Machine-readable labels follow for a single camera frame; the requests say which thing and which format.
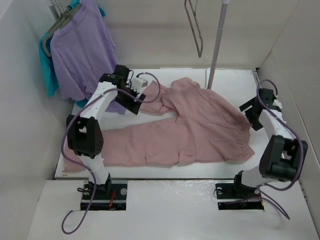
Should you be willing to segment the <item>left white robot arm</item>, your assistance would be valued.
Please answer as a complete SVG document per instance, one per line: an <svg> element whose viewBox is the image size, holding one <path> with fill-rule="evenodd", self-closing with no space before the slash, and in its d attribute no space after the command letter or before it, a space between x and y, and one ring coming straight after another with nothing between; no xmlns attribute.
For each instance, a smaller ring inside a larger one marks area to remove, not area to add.
<svg viewBox="0 0 320 240"><path fill-rule="evenodd" d="M90 173L88 189L102 199L112 192L111 177L101 155L104 146L102 116L112 101L136 115L146 97L141 90L148 81L138 76L129 79L129 75L130 70L124 65L117 65L113 73L104 73L83 111L69 115L66 120L67 146Z"/></svg>

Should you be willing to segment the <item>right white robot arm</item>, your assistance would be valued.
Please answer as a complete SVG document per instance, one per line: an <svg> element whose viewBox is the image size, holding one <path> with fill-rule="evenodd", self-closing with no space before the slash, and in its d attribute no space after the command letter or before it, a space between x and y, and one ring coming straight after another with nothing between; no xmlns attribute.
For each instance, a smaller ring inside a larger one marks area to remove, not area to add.
<svg viewBox="0 0 320 240"><path fill-rule="evenodd" d="M256 97L240 106L255 131L265 130L268 144L258 166L240 171L234 177L231 191L237 197L243 197L249 190L268 186L271 182L293 185L302 172L308 144L284 121L277 92L257 88Z"/></svg>

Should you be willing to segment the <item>pink trousers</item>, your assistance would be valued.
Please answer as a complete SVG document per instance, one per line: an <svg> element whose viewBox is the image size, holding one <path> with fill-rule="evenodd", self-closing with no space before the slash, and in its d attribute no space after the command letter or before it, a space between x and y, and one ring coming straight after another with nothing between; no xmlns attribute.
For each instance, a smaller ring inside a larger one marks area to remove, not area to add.
<svg viewBox="0 0 320 240"><path fill-rule="evenodd" d="M254 155L249 121L216 92L184 77L170 87L153 81L144 94L142 111L173 116L103 131L105 167L247 161Z"/></svg>

